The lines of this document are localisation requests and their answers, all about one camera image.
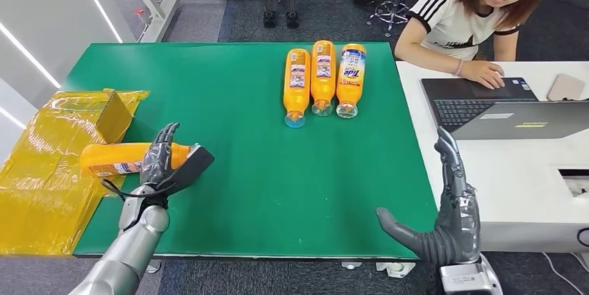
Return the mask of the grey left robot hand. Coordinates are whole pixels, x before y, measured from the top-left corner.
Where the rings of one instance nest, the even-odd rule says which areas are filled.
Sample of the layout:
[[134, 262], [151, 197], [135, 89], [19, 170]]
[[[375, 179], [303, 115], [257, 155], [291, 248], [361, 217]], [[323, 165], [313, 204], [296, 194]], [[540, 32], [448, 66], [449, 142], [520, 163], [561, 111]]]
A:
[[168, 123], [157, 134], [145, 153], [140, 170], [141, 185], [161, 183], [172, 171], [172, 142], [179, 122]]

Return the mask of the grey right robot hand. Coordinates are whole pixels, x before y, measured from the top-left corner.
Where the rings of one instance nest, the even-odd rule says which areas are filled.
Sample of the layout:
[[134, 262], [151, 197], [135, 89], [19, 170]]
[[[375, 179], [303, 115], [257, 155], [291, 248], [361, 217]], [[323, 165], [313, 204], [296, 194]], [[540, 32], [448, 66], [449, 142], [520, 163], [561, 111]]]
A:
[[480, 256], [481, 222], [475, 188], [467, 182], [456, 140], [437, 128], [434, 149], [440, 154], [443, 189], [433, 229], [417, 232], [398, 222], [389, 210], [377, 208], [381, 228], [424, 261], [438, 266], [469, 264]]

